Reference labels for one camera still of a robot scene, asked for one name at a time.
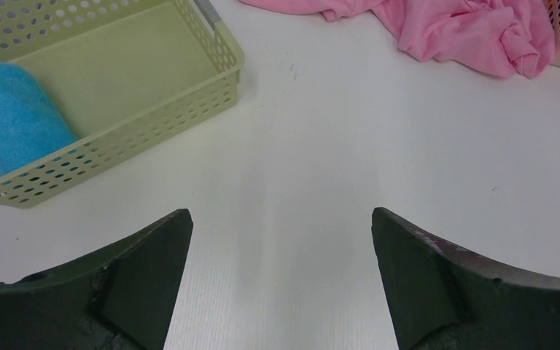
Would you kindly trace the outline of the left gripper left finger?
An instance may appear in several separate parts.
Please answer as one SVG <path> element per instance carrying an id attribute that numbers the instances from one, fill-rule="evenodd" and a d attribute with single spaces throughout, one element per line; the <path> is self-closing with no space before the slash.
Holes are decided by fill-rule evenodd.
<path id="1" fill-rule="evenodd" d="M 162 349 L 193 233 L 186 209 L 75 260 L 0 283 L 0 349 Z"/>

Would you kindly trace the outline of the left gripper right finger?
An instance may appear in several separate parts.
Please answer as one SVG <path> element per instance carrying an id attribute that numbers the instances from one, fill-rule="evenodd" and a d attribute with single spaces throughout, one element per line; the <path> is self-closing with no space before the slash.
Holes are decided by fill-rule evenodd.
<path id="1" fill-rule="evenodd" d="M 513 267 L 377 208 L 371 227 L 400 349 L 560 349 L 560 278 Z"/>

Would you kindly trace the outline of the blue towel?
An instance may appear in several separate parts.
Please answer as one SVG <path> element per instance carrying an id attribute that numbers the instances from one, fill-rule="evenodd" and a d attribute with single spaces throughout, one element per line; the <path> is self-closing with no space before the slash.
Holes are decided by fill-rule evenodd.
<path id="1" fill-rule="evenodd" d="M 78 140 L 31 74 L 0 63 L 0 177 Z"/>

